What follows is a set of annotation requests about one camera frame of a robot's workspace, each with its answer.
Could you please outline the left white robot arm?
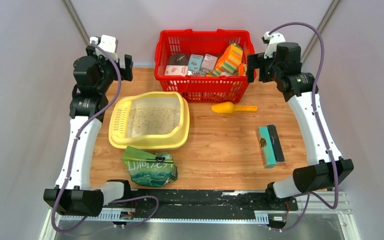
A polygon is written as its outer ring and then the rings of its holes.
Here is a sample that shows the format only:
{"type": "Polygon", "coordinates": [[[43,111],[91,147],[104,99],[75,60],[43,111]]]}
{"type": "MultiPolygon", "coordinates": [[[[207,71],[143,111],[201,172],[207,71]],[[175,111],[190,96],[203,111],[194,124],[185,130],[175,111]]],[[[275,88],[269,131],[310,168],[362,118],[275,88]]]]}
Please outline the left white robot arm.
{"type": "Polygon", "coordinates": [[[90,185],[95,142],[105,110],[114,103],[106,93],[113,81],[133,79],[132,56],[126,54],[124,63],[121,67],[114,52],[102,53],[93,46],[87,46],[86,55],[73,63],[76,84],[69,105],[67,151],[55,186],[43,193],[43,200],[62,216],[97,217],[111,201],[122,208],[133,201],[132,192],[125,189],[127,180],[109,180],[99,187],[90,185]]]}

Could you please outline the yellow plastic scoop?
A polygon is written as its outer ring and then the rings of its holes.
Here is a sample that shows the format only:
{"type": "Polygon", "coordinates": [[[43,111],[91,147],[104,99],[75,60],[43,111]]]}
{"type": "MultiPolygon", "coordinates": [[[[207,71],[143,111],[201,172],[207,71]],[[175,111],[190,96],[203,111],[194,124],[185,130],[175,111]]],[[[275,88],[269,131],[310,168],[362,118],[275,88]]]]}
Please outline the yellow plastic scoop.
{"type": "Polygon", "coordinates": [[[250,112],[255,113],[258,110],[257,106],[244,106],[244,105],[235,105],[232,102],[222,102],[213,104],[211,110],[219,114],[232,114],[235,112],[250,112]]]}

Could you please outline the green litter bag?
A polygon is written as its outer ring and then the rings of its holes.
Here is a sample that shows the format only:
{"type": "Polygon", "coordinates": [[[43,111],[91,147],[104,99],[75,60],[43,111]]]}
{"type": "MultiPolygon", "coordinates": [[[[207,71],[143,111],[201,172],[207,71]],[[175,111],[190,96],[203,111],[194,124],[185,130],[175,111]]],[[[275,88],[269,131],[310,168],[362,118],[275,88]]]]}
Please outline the green litter bag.
{"type": "Polygon", "coordinates": [[[137,185],[161,188],[178,180],[178,168],[168,152],[153,154],[128,146],[121,161],[137,185]]]}

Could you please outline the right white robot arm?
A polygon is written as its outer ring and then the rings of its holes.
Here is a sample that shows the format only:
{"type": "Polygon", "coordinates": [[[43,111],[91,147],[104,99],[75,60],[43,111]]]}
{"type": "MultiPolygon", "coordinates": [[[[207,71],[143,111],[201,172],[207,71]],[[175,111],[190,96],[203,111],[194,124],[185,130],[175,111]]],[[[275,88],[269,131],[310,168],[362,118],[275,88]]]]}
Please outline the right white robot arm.
{"type": "Polygon", "coordinates": [[[292,176],[268,185],[266,205],[279,209],[285,198],[322,189],[338,189],[339,184],[354,170],[351,159],[344,159],[334,143],[324,119],[316,79],[302,72],[301,47],[295,42],[283,42],[274,53],[254,53],[247,56],[248,82],[259,70],[259,81],[276,82],[297,120],[306,149],[307,166],[293,170],[292,176]]]}

